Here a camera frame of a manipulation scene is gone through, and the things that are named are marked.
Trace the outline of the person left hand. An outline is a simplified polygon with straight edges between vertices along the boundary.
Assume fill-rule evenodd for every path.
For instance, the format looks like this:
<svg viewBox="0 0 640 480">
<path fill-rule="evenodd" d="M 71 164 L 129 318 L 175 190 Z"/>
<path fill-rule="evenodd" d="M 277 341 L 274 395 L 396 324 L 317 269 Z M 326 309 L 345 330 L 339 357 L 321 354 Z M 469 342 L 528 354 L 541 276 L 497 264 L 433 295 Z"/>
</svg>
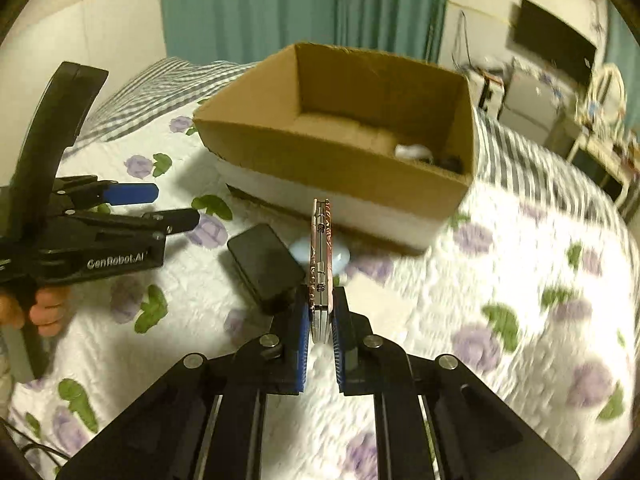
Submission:
<svg viewBox="0 0 640 480">
<path fill-rule="evenodd" d="M 7 289 L 1 289 L 0 320 L 2 326 L 18 330 L 26 318 L 38 328 L 43 337 L 56 336 L 65 326 L 66 302 L 70 298 L 69 287 L 45 287 L 36 291 L 34 303 L 25 314 L 16 297 Z"/>
</svg>

